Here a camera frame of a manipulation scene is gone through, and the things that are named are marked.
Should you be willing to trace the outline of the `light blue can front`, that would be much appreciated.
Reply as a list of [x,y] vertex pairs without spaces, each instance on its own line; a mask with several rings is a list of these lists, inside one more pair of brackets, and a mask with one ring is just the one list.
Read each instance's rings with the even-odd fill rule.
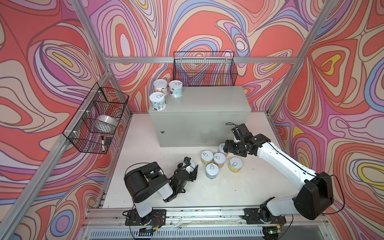
[[183,83],[181,81],[171,81],[169,83],[169,90],[173,98],[180,98],[183,96]]

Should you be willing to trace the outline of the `blue label can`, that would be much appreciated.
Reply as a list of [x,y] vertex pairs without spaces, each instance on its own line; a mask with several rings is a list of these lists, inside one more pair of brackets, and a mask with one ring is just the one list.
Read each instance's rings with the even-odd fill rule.
[[206,166],[205,174],[208,179],[215,179],[219,174],[219,167],[216,164],[210,163]]

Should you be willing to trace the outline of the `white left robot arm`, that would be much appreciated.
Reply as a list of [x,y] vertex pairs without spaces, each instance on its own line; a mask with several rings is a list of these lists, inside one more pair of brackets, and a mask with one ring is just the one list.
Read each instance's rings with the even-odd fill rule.
[[140,218],[146,218],[153,210],[149,198],[157,193],[165,202],[171,202],[186,192],[186,185],[197,179],[199,166],[186,157],[168,178],[157,162],[138,163],[129,166],[124,175],[125,186]]

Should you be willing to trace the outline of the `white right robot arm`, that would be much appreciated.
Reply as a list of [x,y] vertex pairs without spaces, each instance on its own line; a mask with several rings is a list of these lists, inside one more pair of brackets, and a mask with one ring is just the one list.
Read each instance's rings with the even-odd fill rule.
[[282,173],[299,191],[296,195],[282,199],[271,197],[264,201],[260,205],[260,215],[264,221],[282,215],[301,215],[308,220],[315,220],[334,203],[330,175],[317,173],[298,163],[262,134],[244,141],[226,140],[224,151],[240,157],[254,155],[261,158]]

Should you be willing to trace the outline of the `pink label can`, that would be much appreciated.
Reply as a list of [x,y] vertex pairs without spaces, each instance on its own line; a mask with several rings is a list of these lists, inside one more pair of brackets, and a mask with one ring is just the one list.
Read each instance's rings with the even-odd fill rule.
[[157,79],[153,83],[154,92],[163,93],[165,96],[168,94],[168,82],[164,79]]

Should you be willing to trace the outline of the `teal label can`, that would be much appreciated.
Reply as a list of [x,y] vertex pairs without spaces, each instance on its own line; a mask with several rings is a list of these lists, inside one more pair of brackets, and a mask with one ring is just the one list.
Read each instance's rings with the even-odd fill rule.
[[150,95],[150,102],[152,110],[162,111],[166,108],[166,99],[165,95],[161,92],[155,92]]

